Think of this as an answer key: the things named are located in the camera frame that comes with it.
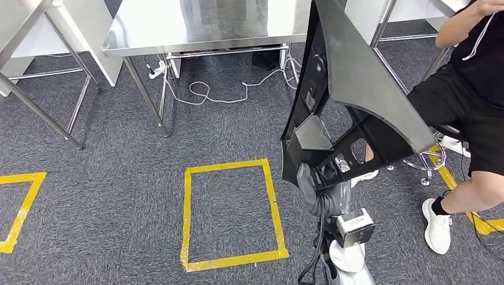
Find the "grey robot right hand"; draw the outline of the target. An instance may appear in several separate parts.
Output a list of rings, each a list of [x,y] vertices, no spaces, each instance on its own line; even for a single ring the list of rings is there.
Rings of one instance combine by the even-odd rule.
[[[335,217],[349,212],[351,182],[346,181],[318,191],[311,181],[311,169],[301,163],[297,172],[298,189],[307,211],[314,216]]]

